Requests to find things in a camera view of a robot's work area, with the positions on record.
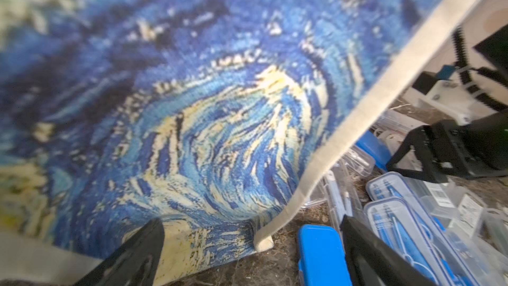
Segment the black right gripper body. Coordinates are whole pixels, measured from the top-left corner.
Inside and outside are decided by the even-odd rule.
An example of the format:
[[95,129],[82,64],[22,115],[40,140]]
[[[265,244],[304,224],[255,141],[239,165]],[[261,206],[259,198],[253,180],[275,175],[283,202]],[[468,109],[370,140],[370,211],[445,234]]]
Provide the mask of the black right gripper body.
[[460,126],[441,120],[411,130],[387,170],[434,184],[507,176],[507,110]]

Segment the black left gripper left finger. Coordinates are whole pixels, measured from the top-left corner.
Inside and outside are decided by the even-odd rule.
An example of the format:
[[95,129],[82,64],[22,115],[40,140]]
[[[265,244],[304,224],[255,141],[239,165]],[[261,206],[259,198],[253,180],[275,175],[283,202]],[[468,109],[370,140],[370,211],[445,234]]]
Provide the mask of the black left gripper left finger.
[[164,226],[153,218],[76,285],[153,285],[164,246]]

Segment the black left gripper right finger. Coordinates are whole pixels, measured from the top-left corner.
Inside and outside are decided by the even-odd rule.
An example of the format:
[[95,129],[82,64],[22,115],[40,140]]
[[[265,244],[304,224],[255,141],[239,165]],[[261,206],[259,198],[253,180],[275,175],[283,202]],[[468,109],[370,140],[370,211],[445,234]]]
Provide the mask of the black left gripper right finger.
[[344,216],[340,229],[353,285],[434,285],[359,220]]

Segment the Starry Night canvas tote bag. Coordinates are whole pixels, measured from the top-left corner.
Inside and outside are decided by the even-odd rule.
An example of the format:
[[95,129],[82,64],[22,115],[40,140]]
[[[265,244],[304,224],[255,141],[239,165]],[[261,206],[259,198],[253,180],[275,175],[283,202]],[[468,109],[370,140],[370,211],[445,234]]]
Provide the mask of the Starry Night canvas tote bag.
[[1,282],[272,248],[480,1],[1,0]]

